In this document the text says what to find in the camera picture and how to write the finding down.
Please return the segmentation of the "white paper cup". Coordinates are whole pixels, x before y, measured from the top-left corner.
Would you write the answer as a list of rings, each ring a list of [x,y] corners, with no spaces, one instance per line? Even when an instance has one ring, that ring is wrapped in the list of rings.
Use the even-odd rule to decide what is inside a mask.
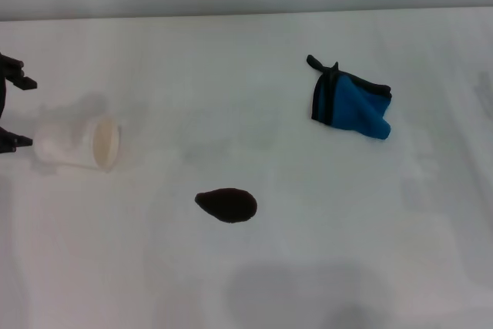
[[[58,119],[38,127],[33,139],[44,163],[109,171],[119,153],[119,125],[110,116]]]

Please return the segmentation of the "blue rag with black trim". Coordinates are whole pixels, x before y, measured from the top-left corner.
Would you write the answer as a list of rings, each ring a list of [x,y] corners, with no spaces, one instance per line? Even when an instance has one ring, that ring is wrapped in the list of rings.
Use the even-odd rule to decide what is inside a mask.
[[[392,99],[390,86],[341,71],[337,63],[325,66],[312,55],[307,64],[320,72],[312,95],[312,120],[372,139],[389,137],[391,126],[384,115]]]

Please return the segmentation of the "black water stain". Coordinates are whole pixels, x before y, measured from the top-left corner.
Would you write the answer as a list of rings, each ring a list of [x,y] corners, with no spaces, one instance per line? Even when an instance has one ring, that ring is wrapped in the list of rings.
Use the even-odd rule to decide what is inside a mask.
[[[246,190],[221,188],[198,193],[194,201],[209,215],[224,223],[248,221],[257,213],[257,200]]]

